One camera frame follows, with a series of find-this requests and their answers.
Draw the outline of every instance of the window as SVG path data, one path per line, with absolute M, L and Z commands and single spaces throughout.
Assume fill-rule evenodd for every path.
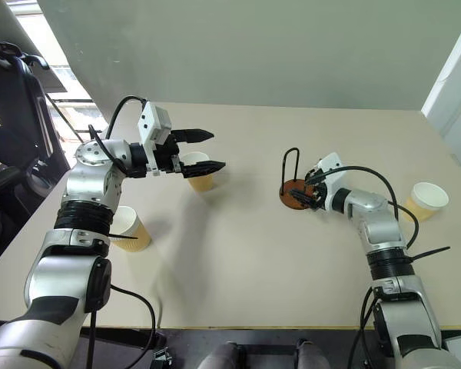
M 75 164 L 75 150 L 80 144 L 77 135 L 86 141 L 89 139 L 88 125 L 93 125 L 97 131 L 102 131 L 107 127 L 107 123 L 70 69 L 67 58 L 46 22 L 38 3 L 35 0 L 22 0 L 10 1 L 7 4 L 67 90 L 61 93 L 50 93 L 48 96 L 52 101 L 49 103 L 49 108 L 53 123 L 60 136 L 65 156 L 72 166 Z M 65 119 L 75 132 L 68 127 Z

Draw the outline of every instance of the beige tabletop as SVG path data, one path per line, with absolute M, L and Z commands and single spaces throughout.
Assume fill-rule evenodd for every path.
M 160 104 L 173 128 L 203 128 L 215 138 L 181 144 L 227 166 L 216 187 L 197 194 L 181 175 L 128 179 L 132 206 L 153 241 L 144 251 L 111 246 L 112 282 L 149 298 L 162 327 L 354 327 L 370 273 L 360 239 L 341 214 L 294 211 L 279 198 L 284 152 L 300 149 L 299 176 L 332 151 L 346 165 L 383 173 L 400 202 L 418 181 L 432 181 L 450 203 L 420 226 L 410 249 L 439 322 L 461 327 L 461 167 L 417 111 Z M 127 109 L 113 138 L 138 141 L 139 111 Z M 286 179 L 293 176 L 290 156 Z M 374 176 L 349 173 L 347 184 L 387 195 Z M 46 231 L 53 227 L 65 178 L 0 258 L 0 319 L 25 312 L 23 286 Z M 412 225 L 402 219 L 409 237 Z M 137 300 L 111 293 L 99 326 L 147 327 Z

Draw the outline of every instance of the tan paper cup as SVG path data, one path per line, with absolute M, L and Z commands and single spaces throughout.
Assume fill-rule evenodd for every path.
M 210 158 L 203 152 L 194 151 L 180 156 L 179 160 L 182 161 L 184 165 L 194 165 L 199 161 L 210 160 Z M 202 175 L 201 177 L 188 178 L 187 180 L 196 192 L 209 191 L 214 186 L 214 179 L 212 178 L 212 175 Z
M 110 238 L 116 246 L 129 252 L 141 251 L 151 242 L 151 236 L 140 221 L 137 212 L 129 206 L 118 206 L 109 232 L 121 236 L 136 237 L 136 240 L 130 238 Z
M 449 196 L 441 187 L 429 182 L 420 182 L 413 186 L 405 208 L 410 210 L 418 221 L 425 221 L 448 203 Z M 404 217 L 413 221 L 409 215 L 405 214 Z

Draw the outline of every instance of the white paper cup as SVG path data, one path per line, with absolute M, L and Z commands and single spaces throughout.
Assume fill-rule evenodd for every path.
M 199 161 L 210 160 L 207 154 L 199 151 L 188 152 L 179 157 L 179 160 L 184 163 L 184 165 L 194 165 Z M 209 191 L 214 186 L 214 179 L 212 175 L 202 175 L 200 177 L 192 177 L 187 179 L 190 182 L 191 187 L 196 192 L 205 192 Z
M 141 251 L 151 242 L 151 236 L 140 221 L 137 212 L 129 206 L 118 206 L 109 233 L 136 237 L 137 239 L 110 238 L 118 247 L 130 252 Z
M 449 196 L 438 185 L 429 182 L 420 182 L 413 186 L 411 195 L 405 203 L 419 221 L 425 221 L 449 203 Z

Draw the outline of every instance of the brown round base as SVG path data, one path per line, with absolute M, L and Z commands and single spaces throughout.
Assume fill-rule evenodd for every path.
M 280 196 L 280 200 L 284 203 L 285 206 L 294 209 L 294 210 L 304 210 L 307 209 L 307 206 L 303 206 L 299 201 L 289 195 L 289 191 L 292 189 L 297 189 L 304 191 L 304 180 L 303 179 L 290 179 L 289 181 L 284 183 L 284 194 L 280 193 L 280 189 L 278 190 L 278 194 Z M 311 196 L 313 194 L 313 187 L 308 186 L 306 190 L 306 194 Z

